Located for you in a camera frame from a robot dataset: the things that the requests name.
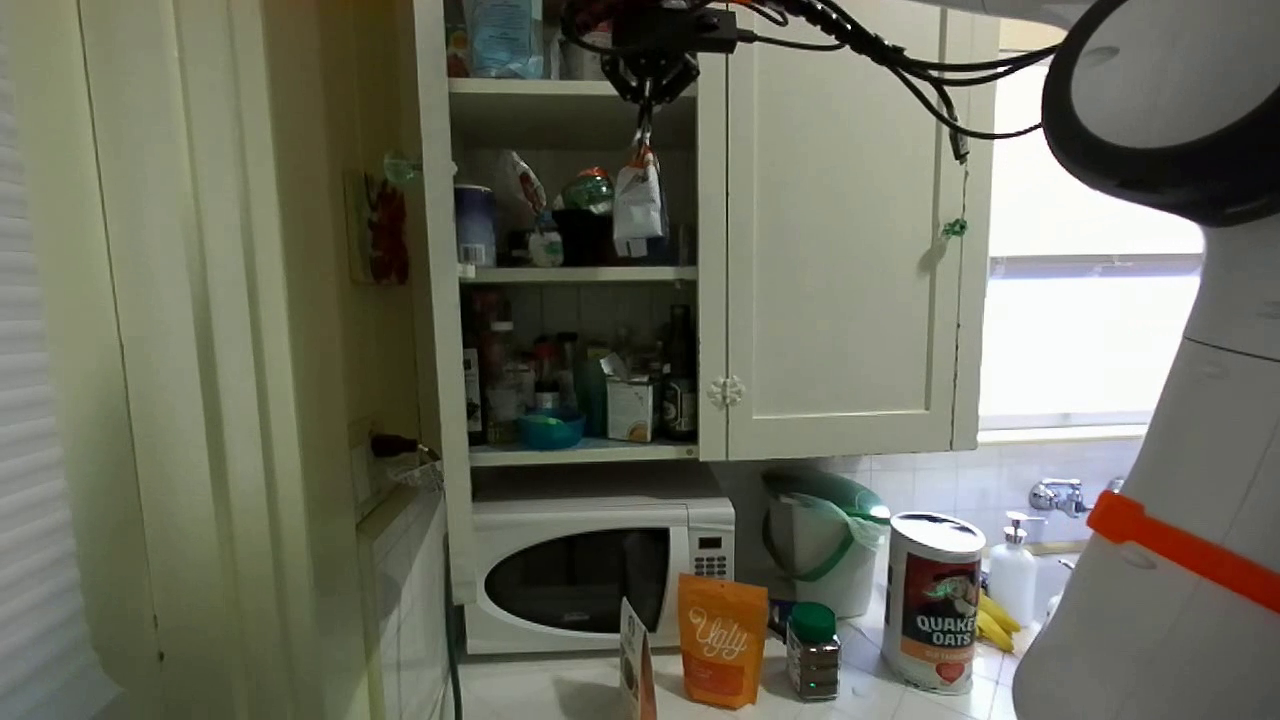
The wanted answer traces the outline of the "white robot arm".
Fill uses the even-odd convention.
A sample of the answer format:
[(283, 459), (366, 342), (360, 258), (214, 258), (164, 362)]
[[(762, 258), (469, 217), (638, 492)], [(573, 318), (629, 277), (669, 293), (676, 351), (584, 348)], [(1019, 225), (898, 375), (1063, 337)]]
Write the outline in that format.
[(1042, 129), (1205, 233), (1129, 481), (1014, 677), (1019, 720), (1280, 720), (1280, 0), (930, 0), (1056, 26)]

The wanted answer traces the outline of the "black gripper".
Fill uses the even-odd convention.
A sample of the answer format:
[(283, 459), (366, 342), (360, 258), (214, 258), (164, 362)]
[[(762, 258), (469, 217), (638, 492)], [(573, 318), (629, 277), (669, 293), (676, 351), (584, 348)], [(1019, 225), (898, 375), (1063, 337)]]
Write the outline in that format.
[(733, 53), (737, 18), (707, 5), (625, 5), (608, 18), (599, 53), (608, 85), (638, 106), (633, 151), (656, 151), (656, 106), (672, 106), (698, 78), (699, 53)]

